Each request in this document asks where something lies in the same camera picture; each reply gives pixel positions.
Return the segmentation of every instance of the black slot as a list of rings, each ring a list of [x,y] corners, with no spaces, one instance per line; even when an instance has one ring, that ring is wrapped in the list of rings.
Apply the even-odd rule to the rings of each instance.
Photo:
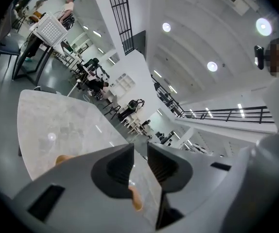
[[[37,198],[29,208],[28,212],[43,222],[63,194],[64,190],[65,188],[59,185],[50,185],[44,193]]]
[[[223,163],[219,163],[219,162],[214,162],[211,164],[212,167],[217,168],[217,169],[221,169],[224,171],[229,171],[231,166],[223,164]]]

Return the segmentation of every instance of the marble table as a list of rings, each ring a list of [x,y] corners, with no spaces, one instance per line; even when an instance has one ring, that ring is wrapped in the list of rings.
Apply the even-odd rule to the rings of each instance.
[[[94,104],[33,90],[23,90],[20,94],[17,132],[32,180],[54,167],[59,155],[77,156],[127,143]],[[144,205],[139,213],[154,229],[161,187],[137,151],[130,185],[137,188]]]

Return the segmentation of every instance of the metal balcony railing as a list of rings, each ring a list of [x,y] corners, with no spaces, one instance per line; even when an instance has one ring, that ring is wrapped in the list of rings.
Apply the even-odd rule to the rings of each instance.
[[[124,53],[127,55],[134,50],[129,0],[110,0],[116,19]]]
[[[275,123],[272,119],[267,106],[231,108],[221,110],[202,110],[202,111],[184,111],[171,94],[160,85],[160,83],[151,76],[159,99],[173,112],[177,117],[192,118],[199,120],[217,120],[232,122],[252,122],[252,123]]]
[[[217,120],[217,121],[232,121],[232,122],[253,122],[253,123],[275,123],[272,119],[267,106],[247,107],[247,108],[232,108],[221,110],[202,110],[202,111],[184,111],[180,115],[184,118],[193,118],[199,120]]]

